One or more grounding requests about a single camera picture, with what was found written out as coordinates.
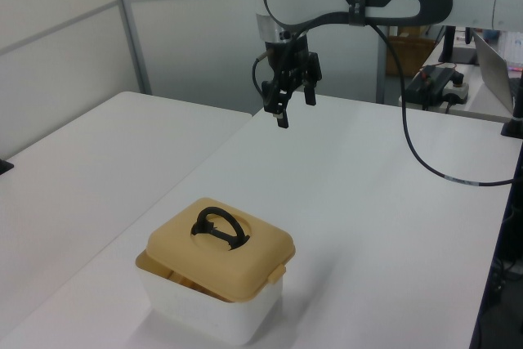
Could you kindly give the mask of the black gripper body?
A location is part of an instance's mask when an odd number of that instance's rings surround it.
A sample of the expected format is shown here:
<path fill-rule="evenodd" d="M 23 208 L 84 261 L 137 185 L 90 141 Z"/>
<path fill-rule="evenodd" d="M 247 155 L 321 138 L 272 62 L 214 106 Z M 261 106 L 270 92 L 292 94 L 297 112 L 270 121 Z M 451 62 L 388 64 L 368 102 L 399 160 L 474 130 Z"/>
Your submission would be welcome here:
<path fill-rule="evenodd" d="M 307 36 L 281 43 L 265 42 L 273 80 L 303 80 L 309 62 Z"/>

